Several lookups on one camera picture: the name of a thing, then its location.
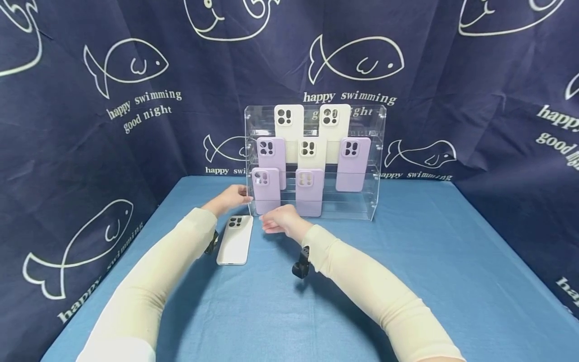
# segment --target white phone case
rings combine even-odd
[[[231,216],[221,240],[218,265],[244,265],[250,249],[253,217],[249,215]]]
[[[324,137],[302,137],[298,142],[298,168],[325,170],[327,142]]]
[[[298,161],[298,140],[303,137],[303,106],[279,104],[274,107],[276,137],[285,139],[285,161]]]
[[[320,107],[318,135],[328,140],[326,163],[338,163],[342,139],[348,137],[350,128],[349,104],[324,104]]]

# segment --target fabric backdrop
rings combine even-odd
[[[382,176],[455,182],[579,314],[577,2],[0,10],[1,361],[39,360],[179,178],[244,174],[247,105],[385,105]]]

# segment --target arm sleeve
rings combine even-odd
[[[465,361],[430,309],[383,265],[313,226],[302,241],[316,272],[330,278],[390,338],[400,362]]]
[[[147,251],[113,293],[77,362],[154,361],[167,297],[209,245],[216,223],[211,212],[193,209]]]

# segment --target black wrist strap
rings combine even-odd
[[[205,254],[213,253],[215,246],[217,246],[217,239],[218,238],[219,238],[219,233],[217,232],[217,230],[215,230],[213,232],[213,239],[211,239],[211,241],[209,242],[209,245],[207,246],[207,249],[205,249]]]
[[[310,247],[306,246],[299,253],[299,260],[291,268],[291,272],[298,278],[303,279],[310,271],[310,262],[307,260],[310,257]]]

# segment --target hand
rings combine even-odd
[[[202,209],[212,212],[215,217],[219,217],[230,209],[247,204],[252,200],[251,196],[247,196],[247,187],[245,185],[231,185],[213,200],[206,203]]]
[[[263,222],[262,229],[268,234],[284,232],[302,244],[307,232],[314,226],[305,221],[295,210],[293,205],[283,205],[259,217]]]

